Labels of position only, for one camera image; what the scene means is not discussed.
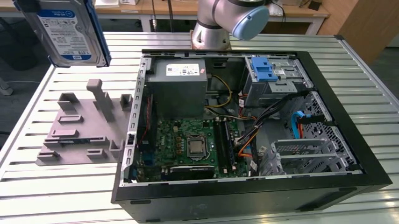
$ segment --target white label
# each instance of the white label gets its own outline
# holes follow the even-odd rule
[[[138,10],[120,10],[121,13],[139,13]]]
[[[167,76],[199,76],[199,64],[168,64]]]
[[[238,104],[239,104],[239,107],[244,107],[244,100],[243,100],[243,99],[239,99],[239,100],[238,100]]]
[[[91,51],[85,36],[79,32],[83,28],[71,10],[41,10],[39,20],[48,33],[59,54],[68,60],[88,60]]]
[[[258,165],[256,165],[256,163],[254,162],[254,160],[251,161],[251,167],[252,167],[252,169],[256,171],[258,170]]]
[[[275,70],[275,75],[286,75],[284,70]]]

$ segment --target hard drive label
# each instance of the hard drive label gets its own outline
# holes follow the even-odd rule
[[[37,13],[59,54],[68,60],[88,60],[92,57],[81,27],[71,10],[41,10]]]

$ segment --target blue drive bay latch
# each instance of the blue drive bay latch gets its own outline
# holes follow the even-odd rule
[[[259,82],[275,82],[279,80],[278,76],[274,74],[274,66],[266,57],[252,57],[251,61],[251,66]]]

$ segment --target silver robot arm joint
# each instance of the silver robot arm joint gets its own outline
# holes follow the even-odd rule
[[[230,34],[251,40],[268,20],[264,0],[200,0],[191,41],[195,49],[228,49]]]

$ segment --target aluminum table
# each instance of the aluminum table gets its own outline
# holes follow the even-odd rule
[[[116,163],[48,167],[35,164],[57,114],[60,93],[72,91],[77,98],[92,98],[85,91],[91,78],[103,80],[111,97],[133,93],[142,49],[190,49],[188,33],[112,32],[105,33],[105,38],[112,66],[49,68],[0,152],[1,224],[135,223],[119,205],[109,203]],[[394,184],[323,211],[188,223],[398,223],[399,102],[346,41],[332,36],[260,35],[248,42],[232,39],[231,44],[232,49],[311,53]]]

